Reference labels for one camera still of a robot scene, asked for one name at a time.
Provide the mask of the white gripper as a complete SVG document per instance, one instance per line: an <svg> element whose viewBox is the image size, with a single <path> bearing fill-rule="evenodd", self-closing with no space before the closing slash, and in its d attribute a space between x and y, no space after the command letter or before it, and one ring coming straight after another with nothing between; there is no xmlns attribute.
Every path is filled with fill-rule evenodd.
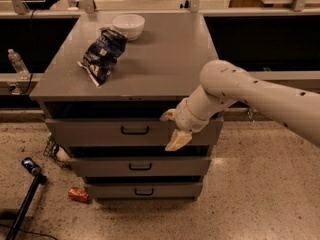
<svg viewBox="0 0 320 240"><path fill-rule="evenodd" d="M177 105L175 110L165 111L160 120L175 121L178 128L173 131L171 139L165 147L165 150L169 152L177 151L187 145L192 140L192 133L200 132L209 123L208 119L201 120L191 113L186 98Z"/></svg>

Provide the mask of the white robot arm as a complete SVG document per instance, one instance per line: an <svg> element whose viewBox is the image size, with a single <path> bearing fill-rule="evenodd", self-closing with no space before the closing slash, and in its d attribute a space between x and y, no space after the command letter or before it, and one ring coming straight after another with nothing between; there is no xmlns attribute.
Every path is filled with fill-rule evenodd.
<svg viewBox="0 0 320 240"><path fill-rule="evenodd" d="M237 102L320 146L320 94L263 81L227 61L213 60L202 68L200 85L160 117L176 124L165 149L184 147L214 114Z"/></svg>

